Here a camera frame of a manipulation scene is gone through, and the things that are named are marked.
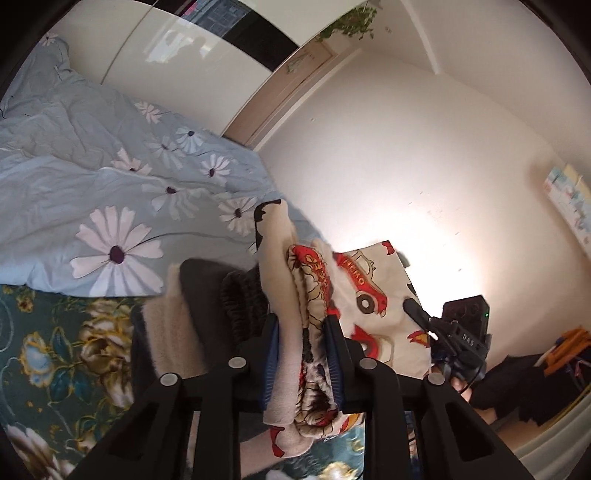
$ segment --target white daisy print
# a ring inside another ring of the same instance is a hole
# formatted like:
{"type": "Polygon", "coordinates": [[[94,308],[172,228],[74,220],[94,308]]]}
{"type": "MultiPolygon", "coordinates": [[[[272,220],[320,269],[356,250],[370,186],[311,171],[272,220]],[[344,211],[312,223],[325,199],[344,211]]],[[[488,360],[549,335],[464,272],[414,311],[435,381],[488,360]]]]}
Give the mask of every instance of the white daisy print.
{"type": "Polygon", "coordinates": [[[212,179],[214,183],[223,187],[226,184],[224,177],[230,175],[230,170],[227,168],[229,163],[230,161],[224,157],[212,155],[209,162],[206,160],[201,162],[203,168],[200,171],[203,175],[212,179]]]}
{"type": "Polygon", "coordinates": [[[48,47],[49,45],[55,42],[56,38],[57,33],[46,33],[45,35],[43,35],[43,38],[39,41],[39,43],[44,47],[48,47]]]}
{"type": "Polygon", "coordinates": [[[252,210],[255,204],[256,197],[225,200],[217,206],[221,211],[226,212],[225,215],[220,215],[220,220],[228,222],[228,229],[247,236],[255,227],[254,210],[252,210]]]}
{"type": "Polygon", "coordinates": [[[118,170],[133,171],[140,175],[148,175],[152,171],[152,167],[147,164],[142,167],[141,160],[130,158],[124,148],[117,152],[117,156],[120,160],[113,160],[111,164],[118,170]]]}
{"type": "Polygon", "coordinates": [[[177,135],[180,135],[177,138],[177,142],[185,153],[195,153],[203,145],[203,138],[195,130],[191,130],[188,127],[179,128],[177,135]]]}
{"type": "Polygon", "coordinates": [[[70,261],[73,277],[82,278],[101,269],[89,296],[104,297],[112,288],[117,297],[161,293],[164,282],[136,257],[162,258],[160,240],[144,241],[151,228],[140,223],[131,228],[135,212],[124,207],[106,207],[90,214],[96,231],[84,223],[76,234],[80,240],[100,253],[92,257],[77,257],[70,261]]]}
{"type": "Polygon", "coordinates": [[[157,124],[160,122],[162,113],[154,105],[148,102],[139,102],[135,104],[139,112],[146,117],[149,124],[157,124]]]}
{"type": "Polygon", "coordinates": [[[173,140],[170,140],[169,137],[162,137],[160,143],[147,142],[146,147],[148,147],[154,155],[162,159],[166,168],[170,168],[171,163],[174,163],[174,166],[177,167],[177,169],[183,168],[183,164],[178,158],[184,157],[185,154],[173,140]]]}
{"type": "Polygon", "coordinates": [[[191,198],[199,198],[206,189],[184,189],[172,185],[142,185],[142,191],[155,193],[157,196],[152,199],[152,207],[159,212],[168,203],[168,211],[173,220],[180,220],[181,213],[189,218],[195,218],[194,213],[199,210],[197,205],[191,202],[191,198]]]}

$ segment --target screw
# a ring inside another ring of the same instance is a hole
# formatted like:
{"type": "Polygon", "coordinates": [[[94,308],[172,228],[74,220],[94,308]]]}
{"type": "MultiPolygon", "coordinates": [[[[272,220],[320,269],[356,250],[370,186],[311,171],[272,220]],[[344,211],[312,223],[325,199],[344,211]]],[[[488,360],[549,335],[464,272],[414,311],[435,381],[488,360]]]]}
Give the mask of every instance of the screw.
{"type": "Polygon", "coordinates": [[[433,372],[427,376],[427,380],[431,385],[443,385],[445,383],[445,377],[437,372],[433,372]]]}
{"type": "Polygon", "coordinates": [[[160,377],[160,383],[165,387],[172,387],[178,381],[177,374],[164,374],[160,377]]]}
{"type": "Polygon", "coordinates": [[[373,358],[362,358],[359,361],[359,366],[364,370],[373,370],[378,366],[378,363],[373,358]]]}
{"type": "Polygon", "coordinates": [[[246,360],[241,356],[235,356],[234,358],[228,360],[228,365],[230,368],[242,368],[246,366],[246,360]]]}

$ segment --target white wardrobe door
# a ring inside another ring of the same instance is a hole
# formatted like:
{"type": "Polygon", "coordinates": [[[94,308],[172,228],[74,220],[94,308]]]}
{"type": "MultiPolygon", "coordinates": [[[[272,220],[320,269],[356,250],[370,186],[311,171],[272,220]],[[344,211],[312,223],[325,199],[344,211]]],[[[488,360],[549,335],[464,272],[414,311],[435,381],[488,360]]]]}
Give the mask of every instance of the white wardrobe door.
{"type": "Polygon", "coordinates": [[[71,67],[101,82],[151,6],[134,0],[82,0],[52,29],[70,46],[71,67]]]}
{"type": "Polygon", "coordinates": [[[117,55],[104,84],[221,134],[270,75],[225,40],[153,8],[117,55]]]}

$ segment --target hanging plant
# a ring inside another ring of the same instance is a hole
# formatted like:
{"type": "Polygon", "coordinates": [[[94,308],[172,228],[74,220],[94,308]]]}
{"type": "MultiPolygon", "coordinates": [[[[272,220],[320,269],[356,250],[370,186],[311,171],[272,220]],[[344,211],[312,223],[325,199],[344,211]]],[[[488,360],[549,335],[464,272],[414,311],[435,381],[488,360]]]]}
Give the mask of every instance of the hanging plant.
{"type": "Polygon", "coordinates": [[[343,35],[347,35],[349,38],[354,35],[360,35],[359,39],[361,40],[366,33],[373,38],[374,29],[371,28],[370,25],[374,21],[377,13],[378,10],[374,7],[368,7],[368,4],[365,4],[362,7],[355,7],[320,32],[317,40],[326,40],[336,31],[342,32],[343,35]]]}

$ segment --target wooden door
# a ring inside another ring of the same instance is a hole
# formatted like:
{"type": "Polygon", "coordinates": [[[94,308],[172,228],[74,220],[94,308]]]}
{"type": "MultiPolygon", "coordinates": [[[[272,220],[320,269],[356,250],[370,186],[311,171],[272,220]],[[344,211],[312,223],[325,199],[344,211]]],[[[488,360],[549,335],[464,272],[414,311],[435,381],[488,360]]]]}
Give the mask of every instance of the wooden door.
{"type": "Polygon", "coordinates": [[[248,146],[298,86],[333,56],[335,54],[324,42],[316,40],[296,50],[244,106],[226,129],[224,137],[248,146]]]}

